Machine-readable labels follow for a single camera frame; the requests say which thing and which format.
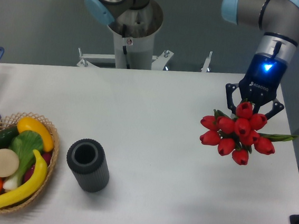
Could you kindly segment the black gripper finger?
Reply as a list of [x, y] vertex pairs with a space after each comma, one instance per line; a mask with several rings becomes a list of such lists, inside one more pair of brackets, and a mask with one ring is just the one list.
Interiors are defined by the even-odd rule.
[[274, 99], [272, 101], [272, 108], [269, 112], [265, 114], [267, 120], [270, 120], [272, 117], [280, 113], [282, 110], [284, 110], [285, 106], [277, 99]]
[[233, 115], [236, 115], [236, 107], [233, 102], [233, 93], [235, 92], [236, 89], [239, 88], [238, 83], [227, 83], [226, 84], [226, 101], [227, 101], [227, 108], [230, 109], [231, 113]]

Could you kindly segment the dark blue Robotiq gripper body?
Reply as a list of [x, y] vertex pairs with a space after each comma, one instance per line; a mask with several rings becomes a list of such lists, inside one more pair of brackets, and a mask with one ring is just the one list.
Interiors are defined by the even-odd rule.
[[242, 99], [254, 104], [254, 112], [268, 102], [274, 101], [277, 89], [287, 69], [287, 65], [268, 56], [255, 54], [239, 82]]

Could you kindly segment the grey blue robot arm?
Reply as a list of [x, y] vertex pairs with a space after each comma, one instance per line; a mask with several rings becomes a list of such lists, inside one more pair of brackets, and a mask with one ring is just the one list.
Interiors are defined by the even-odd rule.
[[[91, 16], [113, 34], [115, 64], [119, 69], [153, 68], [153, 47], [163, 21], [154, 0], [84, 0]], [[227, 107], [236, 113], [233, 92], [254, 104], [257, 113], [271, 102], [272, 118], [283, 109], [277, 89], [299, 44], [299, 0], [223, 0], [222, 18], [264, 31], [244, 78], [226, 84]]]

